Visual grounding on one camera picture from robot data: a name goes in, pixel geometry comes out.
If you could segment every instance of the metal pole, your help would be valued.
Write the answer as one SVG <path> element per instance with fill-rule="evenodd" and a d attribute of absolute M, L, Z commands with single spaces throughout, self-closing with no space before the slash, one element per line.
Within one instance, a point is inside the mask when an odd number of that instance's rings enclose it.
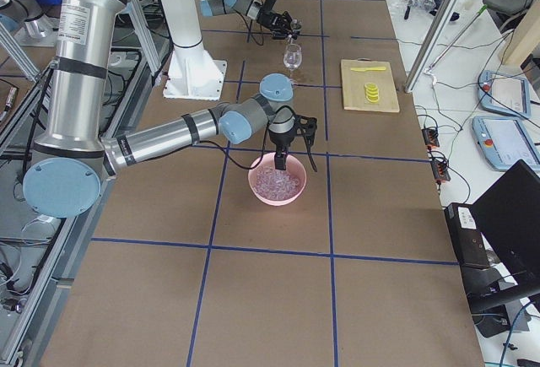
<path fill-rule="evenodd" d="M 35 82 L 40 76 L 40 70 L 35 66 L 32 60 L 26 55 L 23 48 L 17 43 L 15 38 L 9 33 L 8 30 L 0 24 L 0 44 L 4 47 L 6 52 L 17 63 L 20 70 L 24 73 L 24 76 L 30 81 Z"/>
<path fill-rule="evenodd" d="M 154 39 L 152 38 L 152 34 L 150 33 L 144 17 L 143 7 L 138 0 L 131 0 L 129 5 L 129 17 L 132 19 L 133 29 L 141 43 L 148 66 L 150 67 L 152 74 L 157 74 L 159 67 L 161 66 L 161 61 L 159 60 L 159 54 L 155 49 Z"/>
<path fill-rule="evenodd" d="M 443 0 L 442 5 L 440 6 L 433 24 L 429 28 L 428 34 L 426 35 L 425 41 L 420 48 L 418 56 L 414 61 L 411 72 L 408 75 L 407 82 L 405 82 L 405 90 L 410 93 L 413 91 L 414 85 L 418 81 L 420 74 L 423 72 L 426 64 L 428 62 L 431 52 L 434 50 L 439 37 L 445 29 L 446 24 L 450 20 L 452 11 L 456 6 L 457 0 Z"/>

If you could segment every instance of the silver cylinder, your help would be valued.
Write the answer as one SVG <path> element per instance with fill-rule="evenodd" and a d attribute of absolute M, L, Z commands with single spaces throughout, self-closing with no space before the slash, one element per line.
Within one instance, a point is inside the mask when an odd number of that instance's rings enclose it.
<path fill-rule="evenodd" d="M 58 156 L 66 150 L 103 152 L 101 99 L 115 17 L 127 0 L 62 1 L 49 124 L 35 149 Z"/>
<path fill-rule="evenodd" d="M 218 125 L 210 110 L 188 114 L 157 127 L 105 139 L 105 152 L 111 168 L 118 170 L 144 160 L 196 144 L 218 134 Z"/>
<path fill-rule="evenodd" d="M 255 20 L 261 10 L 261 4 L 257 0 L 225 0 L 225 5 Z"/>

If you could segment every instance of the white pole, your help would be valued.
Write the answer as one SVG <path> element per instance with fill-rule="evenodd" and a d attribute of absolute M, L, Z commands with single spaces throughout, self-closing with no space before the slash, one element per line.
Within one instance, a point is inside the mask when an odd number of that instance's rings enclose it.
<path fill-rule="evenodd" d="M 165 97 L 218 100 L 226 62 L 204 50 L 195 0 L 161 0 L 175 50 Z"/>

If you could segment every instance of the yellow knife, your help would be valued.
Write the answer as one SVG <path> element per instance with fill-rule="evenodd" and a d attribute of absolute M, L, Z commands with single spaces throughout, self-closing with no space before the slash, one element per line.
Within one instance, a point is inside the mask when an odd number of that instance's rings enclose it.
<path fill-rule="evenodd" d="M 371 71 L 384 71 L 386 67 L 384 66 L 374 66 L 374 67 L 351 67 L 353 72 L 371 72 Z"/>

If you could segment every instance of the label sticker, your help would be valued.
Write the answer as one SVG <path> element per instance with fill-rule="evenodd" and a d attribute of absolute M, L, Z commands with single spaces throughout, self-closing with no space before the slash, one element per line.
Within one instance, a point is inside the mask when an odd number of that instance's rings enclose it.
<path fill-rule="evenodd" d="M 63 4 L 58 25 L 58 40 L 86 45 L 89 21 L 89 8 Z"/>
<path fill-rule="evenodd" d="M 469 208 L 459 207 L 457 209 L 459 213 L 459 222 L 464 229 L 476 229 L 476 223 L 474 218 L 469 211 Z"/>

